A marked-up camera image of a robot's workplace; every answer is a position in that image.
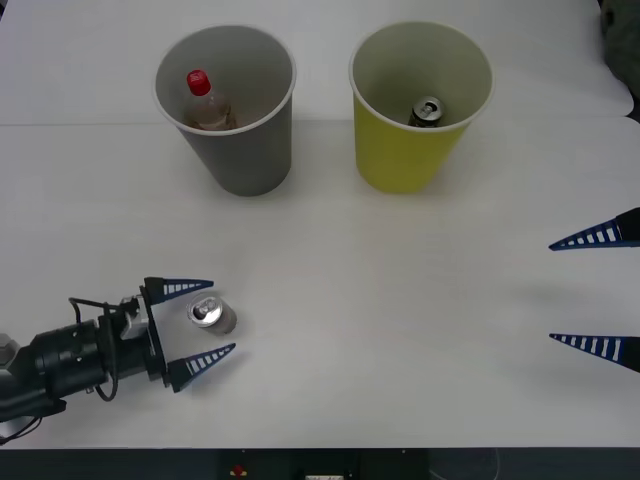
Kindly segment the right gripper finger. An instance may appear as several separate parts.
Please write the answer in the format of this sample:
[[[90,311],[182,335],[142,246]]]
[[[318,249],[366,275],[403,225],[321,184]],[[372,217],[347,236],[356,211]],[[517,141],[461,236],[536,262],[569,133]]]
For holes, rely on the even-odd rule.
[[[554,242],[549,249],[638,248],[639,216],[636,207]]]
[[[637,336],[549,334],[549,337],[573,349],[639,372],[640,339]]]

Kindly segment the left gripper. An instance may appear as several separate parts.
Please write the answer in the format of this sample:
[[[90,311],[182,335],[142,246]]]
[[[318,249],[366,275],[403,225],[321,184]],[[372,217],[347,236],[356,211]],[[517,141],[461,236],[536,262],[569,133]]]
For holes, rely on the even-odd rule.
[[[150,381],[161,380],[181,392],[226,358],[234,343],[167,364],[152,311],[154,305],[213,286],[210,280],[145,277],[139,294],[109,309],[102,316],[102,340],[106,365],[110,371],[116,366],[117,379],[146,373]]]

